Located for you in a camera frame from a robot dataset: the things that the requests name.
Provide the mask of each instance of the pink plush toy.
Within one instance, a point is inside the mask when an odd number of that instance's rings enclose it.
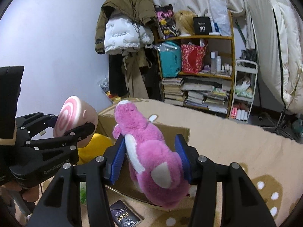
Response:
[[[113,136],[125,136],[131,179],[153,204],[176,207],[189,190],[179,155],[167,147],[161,131],[132,102],[120,101],[115,119]]]

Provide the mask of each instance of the white down jacket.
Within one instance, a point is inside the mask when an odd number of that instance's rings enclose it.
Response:
[[[112,13],[106,24],[104,40],[106,54],[137,52],[153,41],[154,35],[149,27],[136,24],[122,13]]]

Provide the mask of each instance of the red patterned gift bag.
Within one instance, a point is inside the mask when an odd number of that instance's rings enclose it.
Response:
[[[197,74],[202,70],[203,58],[207,53],[208,43],[205,41],[205,46],[182,44],[182,71],[184,73]]]

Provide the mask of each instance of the metal screw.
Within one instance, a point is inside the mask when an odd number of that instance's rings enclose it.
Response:
[[[103,156],[98,156],[96,157],[95,159],[97,162],[102,162],[104,160],[104,157]]]
[[[205,156],[199,156],[198,157],[198,161],[200,161],[200,162],[206,162],[207,158]]]
[[[65,163],[64,165],[63,165],[63,168],[64,169],[68,169],[68,168],[70,168],[71,167],[71,164],[70,163]]]
[[[239,169],[240,165],[236,162],[233,162],[233,163],[231,163],[231,167],[234,168],[234,169]]]

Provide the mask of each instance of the cartoon printed bag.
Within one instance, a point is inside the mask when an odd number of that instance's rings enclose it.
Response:
[[[173,19],[174,10],[171,4],[167,6],[155,6],[156,14],[158,17],[158,22],[160,29],[164,35],[164,39],[168,39],[169,37],[177,37],[178,30],[176,26],[176,22]]]
[[[203,58],[207,53],[208,42],[205,40],[205,46],[182,44],[182,71],[185,73],[197,74],[202,70]]]

